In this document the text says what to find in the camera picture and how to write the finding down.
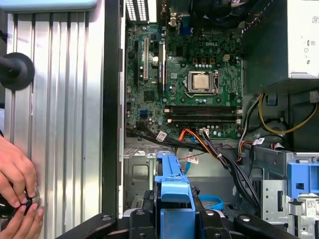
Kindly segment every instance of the fingernail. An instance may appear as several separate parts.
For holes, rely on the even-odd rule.
[[[18,207],[20,207],[21,206],[21,203],[20,202],[16,202],[15,204],[14,204],[14,207],[15,208],[18,208]]]
[[[38,208],[38,204],[37,203],[32,204],[31,208],[32,208],[32,210],[36,210]]]
[[[44,213],[43,209],[40,209],[39,212],[38,212],[38,215],[39,215],[40,217],[42,217],[42,216],[43,216],[43,213]]]

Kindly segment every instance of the black knob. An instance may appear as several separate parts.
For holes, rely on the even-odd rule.
[[[0,57],[0,82],[12,91],[26,88],[34,79],[34,65],[29,57],[14,52]]]
[[[39,191],[35,189],[34,198],[30,198],[26,191],[24,193],[27,198],[27,202],[25,204],[21,204],[21,206],[26,205],[26,210],[25,210],[25,214],[26,214],[33,203],[38,203]],[[16,211],[17,211],[17,208],[14,208],[13,206],[11,206],[8,203],[8,201],[2,195],[0,195],[0,219],[11,218],[16,213]]]

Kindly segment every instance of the hand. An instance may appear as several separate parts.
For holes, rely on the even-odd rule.
[[[32,204],[24,215],[26,206],[21,206],[0,233],[0,239],[38,239],[43,225],[43,209],[36,211],[38,204]]]
[[[31,161],[13,144],[0,136],[0,194],[15,208],[35,196],[36,174]]]

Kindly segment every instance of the blue latch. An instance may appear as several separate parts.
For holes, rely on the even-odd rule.
[[[195,204],[188,178],[182,173],[178,158],[167,151],[158,153],[162,162],[161,176],[155,181],[161,184],[161,201],[167,203],[186,203],[187,208],[160,209],[161,239],[195,238]]]
[[[298,198],[299,194],[319,194],[319,163],[288,164],[288,196]]]

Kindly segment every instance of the cpu socket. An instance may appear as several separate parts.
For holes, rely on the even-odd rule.
[[[214,94],[213,72],[190,71],[187,75],[187,90],[189,93]]]

